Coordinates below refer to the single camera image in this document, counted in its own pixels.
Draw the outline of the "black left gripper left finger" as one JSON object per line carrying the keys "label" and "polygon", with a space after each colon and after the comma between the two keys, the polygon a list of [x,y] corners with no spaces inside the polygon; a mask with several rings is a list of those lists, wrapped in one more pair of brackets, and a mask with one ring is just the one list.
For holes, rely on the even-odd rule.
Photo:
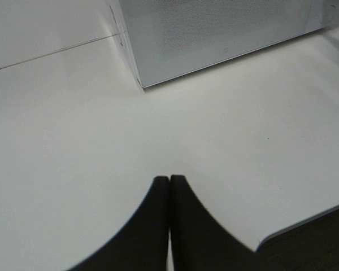
{"label": "black left gripper left finger", "polygon": [[155,177],[127,223],[71,270],[167,270],[169,186],[168,177]]}

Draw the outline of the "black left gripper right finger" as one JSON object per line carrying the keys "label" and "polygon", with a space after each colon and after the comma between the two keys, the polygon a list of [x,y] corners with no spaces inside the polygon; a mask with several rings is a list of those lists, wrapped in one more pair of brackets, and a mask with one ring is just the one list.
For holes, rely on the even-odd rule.
{"label": "black left gripper right finger", "polygon": [[203,206],[185,176],[171,176],[169,195],[175,270],[282,270],[228,233]]}

